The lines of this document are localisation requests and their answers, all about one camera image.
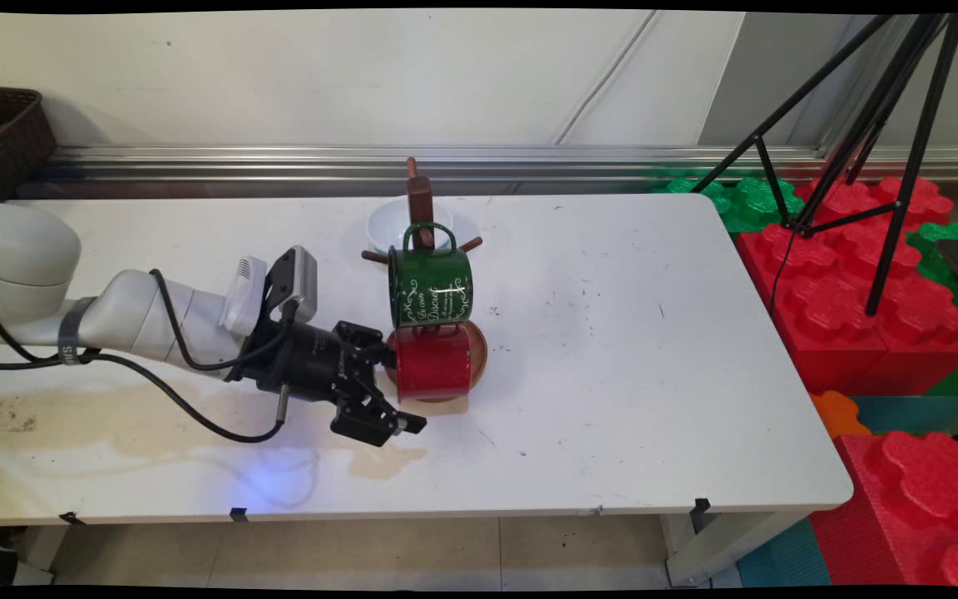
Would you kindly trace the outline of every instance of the basket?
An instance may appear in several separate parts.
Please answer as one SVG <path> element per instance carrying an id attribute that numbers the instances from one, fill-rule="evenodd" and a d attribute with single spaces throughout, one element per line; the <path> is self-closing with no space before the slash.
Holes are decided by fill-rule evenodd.
<path id="1" fill-rule="evenodd" d="M 0 201 L 57 148 L 41 102 L 39 92 L 0 87 Z"/>

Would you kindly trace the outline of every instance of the black tripod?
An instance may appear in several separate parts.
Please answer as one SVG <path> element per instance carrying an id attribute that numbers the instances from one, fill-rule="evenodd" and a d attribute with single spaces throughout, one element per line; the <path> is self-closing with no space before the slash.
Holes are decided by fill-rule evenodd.
<path id="1" fill-rule="evenodd" d="M 772 166 L 771 158 L 768 156 L 768 148 L 763 143 L 763 134 L 768 132 L 772 126 L 782 119 L 790 110 L 793 109 L 808 93 L 826 79 L 833 69 L 836 69 L 845 58 L 851 56 L 864 42 L 870 38 L 875 31 L 881 29 L 890 19 L 890 15 L 879 15 L 871 20 L 855 37 L 845 45 L 844 48 L 837 51 L 835 56 L 830 57 L 822 68 L 818 69 L 808 81 L 805 82 L 791 95 L 774 113 L 761 122 L 752 133 L 745 137 L 742 143 L 738 144 L 729 156 L 726 156 L 722 162 L 719 162 L 707 177 L 704 177 L 695 187 L 693 193 L 700 193 L 709 183 L 715 181 L 719 174 L 727 170 L 727 167 L 734 163 L 749 147 L 756 145 L 757 153 L 763 163 L 764 173 L 767 174 L 768 183 L 771 185 L 771 191 L 775 196 L 775 202 L 778 205 L 778 213 L 782 217 L 783 227 L 792 229 L 790 242 L 786 249 L 786 258 L 790 255 L 793 247 L 795 235 L 802 235 L 809 238 L 820 231 L 840 227 L 849 223 L 855 223 L 857 220 L 870 219 L 871 216 L 885 215 L 886 212 L 893 212 L 893 219 L 890 221 L 889 231 L 886 233 L 886 243 L 882 246 L 881 258 L 878 260 L 878 269 L 875 272 L 874 283 L 871 284 L 871 294 L 867 297 L 867 315 L 873 317 L 878 311 L 878 302 L 881 300 L 882 289 L 886 285 L 886 277 L 889 276 L 890 264 L 893 261 L 893 253 L 896 250 L 897 240 L 901 236 L 901 228 L 904 226 L 904 219 L 908 213 L 908 205 L 911 201 L 911 193 L 916 187 L 916 178 L 919 175 L 919 167 L 923 162 L 923 153 L 926 151 L 926 143 L 931 137 L 931 129 L 934 128 L 934 117 L 938 112 L 938 105 L 941 102 L 941 93 L 944 91 L 944 85 L 948 79 L 948 72 L 951 70 L 951 61 L 956 54 L 958 44 L 958 12 L 939 12 L 938 14 L 919 15 L 912 23 L 911 29 L 905 35 L 900 48 L 897 48 L 886 71 L 882 73 L 881 79 L 875 85 L 867 102 L 864 103 L 856 120 L 852 123 L 848 133 L 845 133 L 844 139 L 837 144 L 835 151 L 830 156 L 827 166 L 815 186 L 807 204 L 803 207 L 801 215 L 793 219 L 786 210 L 786 201 L 783 199 L 782 190 L 779 190 L 778 182 L 775 179 L 775 168 Z M 904 177 L 901 179 L 901 192 L 897 195 L 895 201 L 890 204 L 879 205 L 877 208 L 864 210 L 856 215 L 845 216 L 844 219 L 830 220 L 829 223 L 822 223 L 813 226 L 812 220 L 815 217 L 815 211 L 822 204 L 822 198 L 835 185 L 837 178 L 841 175 L 847 176 L 845 182 L 851 185 L 864 162 L 867 162 L 867 156 L 870 155 L 878 140 L 881 129 L 886 125 L 886 119 L 896 106 L 897 100 L 901 99 L 901 93 L 907 87 L 911 75 L 919 66 L 919 61 L 923 53 L 934 42 L 942 30 L 946 30 L 944 41 L 941 44 L 941 53 L 934 67 L 934 76 L 931 77 L 931 86 L 926 92 L 926 100 L 923 103 L 923 111 L 919 116 L 919 126 L 916 128 L 915 140 L 911 143 L 911 151 L 908 155 L 908 163 L 905 166 Z M 852 167 L 845 171 L 849 159 L 856 157 Z M 778 277 L 775 277 L 775 284 L 778 284 Z M 772 289 L 771 310 L 775 305 L 775 289 Z"/>

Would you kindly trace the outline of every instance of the wall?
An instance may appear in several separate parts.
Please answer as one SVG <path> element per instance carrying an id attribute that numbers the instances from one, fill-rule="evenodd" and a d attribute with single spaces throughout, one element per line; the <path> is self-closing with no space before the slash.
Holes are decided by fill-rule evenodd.
<path id="1" fill-rule="evenodd" d="M 646 11 L 0 14 L 62 145 L 552 143 Z M 741 12 L 662 12 L 566 143 L 693 145 Z"/>
<path id="2" fill-rule="evenodd" d="M 700 143 L 737 145 L 782 105 L 870 17 L 749 12 L 719 81 Z M 771 146 L 813 146 L 867 46 L 856 50 L 764 136 Z"/>
<path id="3" fill-rule="evenodd" d="M 934 66 L 941 50 L 941 41 L 938 37 L 931 44 L 923 58 L 919 61 L 916 72 L 911 76 L 908 87 L 905 87 L 901 101 L 897 103 L 893 114 L 890 115 L 886 128 L 882 130 L 878 143 L 886 146 L 911 145 L 912 137 L 916 135 L 919 126 L 919 115 L 923 110 L 923 101 L 926 99 L 926 90 L 931 84 L 934 75 Z M 941 105 L 934 119 L 934 130 L 931 132 L 931 146 L 958 146 L 958 46 L 956 56 L 948 72 L 948 81 L 941 94 Z"/>

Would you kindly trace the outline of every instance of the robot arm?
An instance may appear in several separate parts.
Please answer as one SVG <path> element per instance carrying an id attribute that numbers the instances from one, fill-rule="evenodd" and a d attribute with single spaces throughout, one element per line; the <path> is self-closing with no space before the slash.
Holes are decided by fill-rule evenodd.
<path id="1" fill-rule="evenodd" d="M 82 306 L 66 299 L 79 258 L 80 240 L 63 221 L 0 205 L 0 323 L 19 344 L 60 345 L 66 314 Z M 140 270 L 123 270 L 80 314 L 79 345 L 165 361 L 217 379 L 255 379 L 259 389 L 283 398 L 335 403 L 332 431 L 375 446 L 402 431 L 418 433 L 426 424 L 425 418 L 397 412 L 376 388 L 373 367 L 394 356 L 383 334 L 345 322 L 334 334 L 305 324 L 316 312 L 316 261 L 303 247 L 286 251 L 271 269 L 244 257 L 228 296 L 172 281 L 164 287 L 192 364 L 237 361 L 255 348 L 282 342 L 229 368 L 191 368 L 159 281 Z"/>

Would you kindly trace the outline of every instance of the floor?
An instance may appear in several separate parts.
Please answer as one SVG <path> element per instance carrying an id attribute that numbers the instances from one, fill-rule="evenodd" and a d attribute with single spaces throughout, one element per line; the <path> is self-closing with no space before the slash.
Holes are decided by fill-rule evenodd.
<path id="1" fill-rule="evenodd" d="M 70 527 L 53 569 L 56 584 L 597 591 L 669 588 L 665 558 L 658 516 L 338 520 Z"/>

